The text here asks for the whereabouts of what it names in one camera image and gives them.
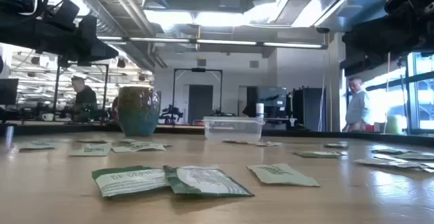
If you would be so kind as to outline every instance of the table surface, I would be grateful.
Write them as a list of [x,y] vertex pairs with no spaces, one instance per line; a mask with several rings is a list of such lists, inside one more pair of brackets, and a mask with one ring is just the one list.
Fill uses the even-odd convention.
[[[332,138],[265,138],[282,147],[256,147],[206,141],[202,135],[158,134],[167,151],[110,152],[107,157],[68,157],[80,138],[116,140],[121,133],[75,133],[16,137],[16,144],[53,142],[56,149],[0,152],[0,223],[434,223],[434,174],[360,166],[353,160],[372,157],[387,146],[370,141]],[[340,159],[301,158],[294,151],[324,150],[324,143],[347,142]],[[287,163],[321,187],[269,186],[245,166]],[[103,200],[91,178],[101,168],[218,164],[256,196],[185,198],[170,189],[139,198]]]

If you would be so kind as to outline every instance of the clear plastic container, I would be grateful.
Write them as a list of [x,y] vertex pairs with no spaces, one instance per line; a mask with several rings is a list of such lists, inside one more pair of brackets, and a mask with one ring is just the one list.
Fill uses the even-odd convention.
[[212,140],[259,141],[263,118],[204,117],[205,136]]

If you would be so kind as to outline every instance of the man in white shirt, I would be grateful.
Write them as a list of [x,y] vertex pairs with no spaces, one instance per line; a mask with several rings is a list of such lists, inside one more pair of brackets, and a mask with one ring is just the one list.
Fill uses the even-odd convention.
[[363,87],[363,82],[358,77],[349,79],[349,87],[353,94],[347,109],[345,120],[347,125],[343,132],[363,132],[365,125],[372,125],[372,110],[370,106],[369,94]]

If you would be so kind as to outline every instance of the dark shirt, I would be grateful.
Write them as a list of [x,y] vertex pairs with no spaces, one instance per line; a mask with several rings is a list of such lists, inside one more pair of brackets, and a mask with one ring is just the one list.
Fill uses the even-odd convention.
[[86,104],[96,104],[96,94],[88,86],[86,86],[81,92],[78,92],[75,97],[75,106],[82,106]]

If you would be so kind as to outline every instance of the blue green glazed mug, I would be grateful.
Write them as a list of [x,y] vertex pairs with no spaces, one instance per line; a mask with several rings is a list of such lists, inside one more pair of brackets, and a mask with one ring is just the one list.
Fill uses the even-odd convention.
[[119,125],[126,136],[150,136],[158,124],[160,98],[151,88],[124,87],[117,105]]

